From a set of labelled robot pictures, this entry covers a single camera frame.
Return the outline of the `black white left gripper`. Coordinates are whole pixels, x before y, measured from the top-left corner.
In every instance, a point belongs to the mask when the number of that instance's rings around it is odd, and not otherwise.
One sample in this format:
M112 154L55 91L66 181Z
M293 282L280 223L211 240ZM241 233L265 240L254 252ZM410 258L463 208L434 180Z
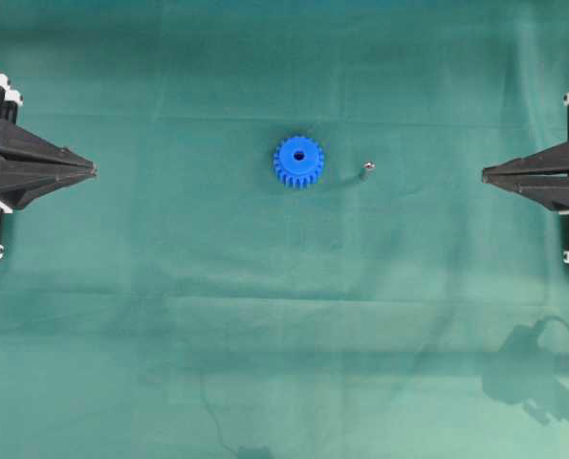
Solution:
M56 146L16 125L22 95L0 74L0 153L16 160L0 161L0 259L3 220L12 210L97 175L95 165L65 147Z

